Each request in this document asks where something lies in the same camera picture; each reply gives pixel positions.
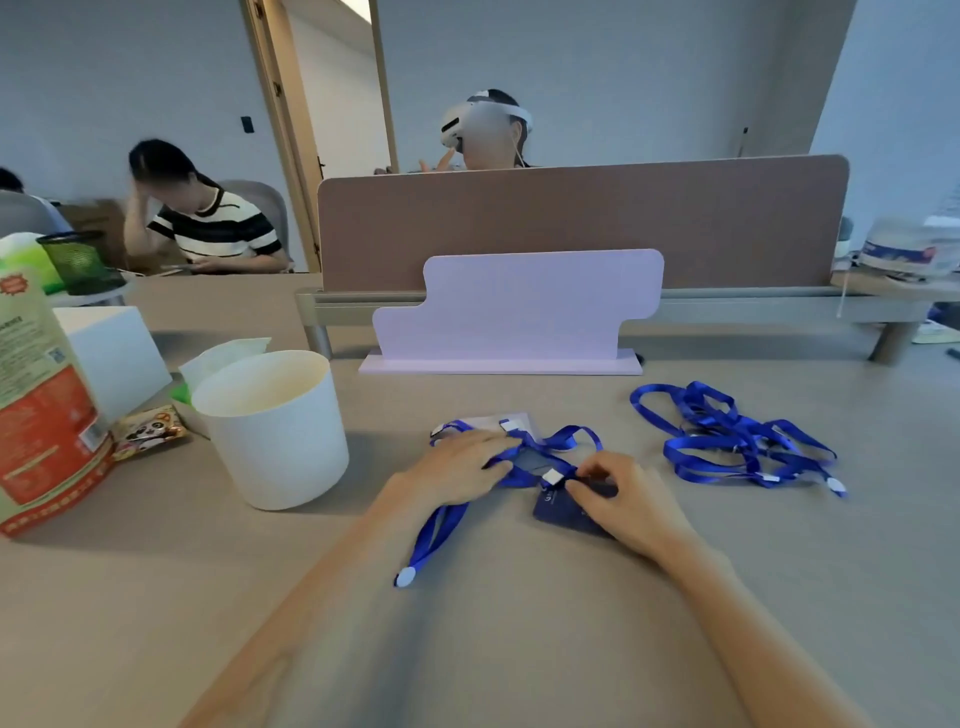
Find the barcode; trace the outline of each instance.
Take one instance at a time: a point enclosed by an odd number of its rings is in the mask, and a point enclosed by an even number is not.
[[[102,417],[98,417],[89,427],[80,433],[80,441],[90,452],[96,452],[97,449],[107,439],[110,430]]]

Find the mesh pen holder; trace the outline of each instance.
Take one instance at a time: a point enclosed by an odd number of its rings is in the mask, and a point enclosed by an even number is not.
[[[100,258],[97,243],[104,239],[100,231],[63,232],[36,240],[50,257],[71,296],[90,296],[120,288],[123,274],[108,268]]]

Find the ceiling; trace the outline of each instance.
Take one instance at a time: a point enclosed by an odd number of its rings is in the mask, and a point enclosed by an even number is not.
[[[371,24],[340,0],[283,0],[287,11],[360,53],[373,55]]]

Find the black hair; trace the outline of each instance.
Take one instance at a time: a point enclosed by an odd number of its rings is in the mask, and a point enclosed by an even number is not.
[[[138,182],[189,182],[190,175],[211,187],[219,186],[197,171],[180,147],[163,139],[144,139],[130,150],[130,172]]]
[[[488,88],[487,97],[491,101],[495,101],[497,104],[507,104],[512,107],[518,107],[519,104],[516,102],[516,99],[511,96],[506,91],[501,91],[499,88]],[[516,157],[514,158],[514,166],[520,167],[529,167],[523,160],[523,144],[527,140],[527,122],[521,119],[519,116],[510,115],[510,120],[520,122],[520,139],[516,143]]]
[[[9,169],[0,167],[0,189],[10,192],[23,192],[23,182]]]

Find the blue lanyard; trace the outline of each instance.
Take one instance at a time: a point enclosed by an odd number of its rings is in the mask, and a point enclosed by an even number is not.
[[[673,403],[689,429],[672,425],[656,412],[645,407],[645,395],[663,392]],[[837,453],[803,432],[787,420],[761,423],[741,415],[733,397],[719,392],[701,381],[685,387],[673,384],[646,384],[630,395],[630,404],[651,425],[670,435],[663,443],[663,456],[673,463],[679,477],[691,483],[717,484],[730,479],[745,479],[764,488],[777,488],[798,479],[804,473],[816,473],[839,497],[845,497],[843,483],[830,475],[826,465],[836,461]],[[820,459],[804,454],[797,444],[821,450]],[[740,465],[721,465],[686,450],[720,450],[743,458]],[[771,473],[761,467],[760,459],[777,465]]]
[[[511,437],[516,437],[520,440],[520,444],[515,448],[505,450],[491,458],[484,466],[485,468],[504,460],[513,462],[525,450],[535,450],[538,452],[550,461],[551,468],[543,475],[534,475],[514,465],[510,472],[496,484],[499,488],[532,488],[536,485],[550,488],[557,486],[566,478],[571,477],[577,472],[576,467],[555,455],[554,452],[566,452],[576,448],[577,441],[574,439],[574,436],[578,432],[585,432],[598,450],[603,449],[600,438],[597,437],[596,433],[589,427],[581,425],[562,427],[539,443],[534,440],[529,432],[520,429],[520,426],[512,420],[501,420],[500,426],[503,427],[504,431]],[[430,433],[430,445],[436,445],[439,436],[449,429],[466,432],[473,429],[473,427],[462,420],[454,420],[440,425]],[[420,533],[417,534],[417,540],[414,542],[414,550],[410,556],[410,561],[394,578],[395,586],[406,587],[413,582],[417,576],[417,572],[426,566],[430,557],[433,556],[437,549],[450,537],[454,529],[456,529],[457,525],[463,519],[464,514],[467,512],[468,506],[469,503],[444,505],[430,515],[430,518],[427,519],[423,528],[420,529]]]

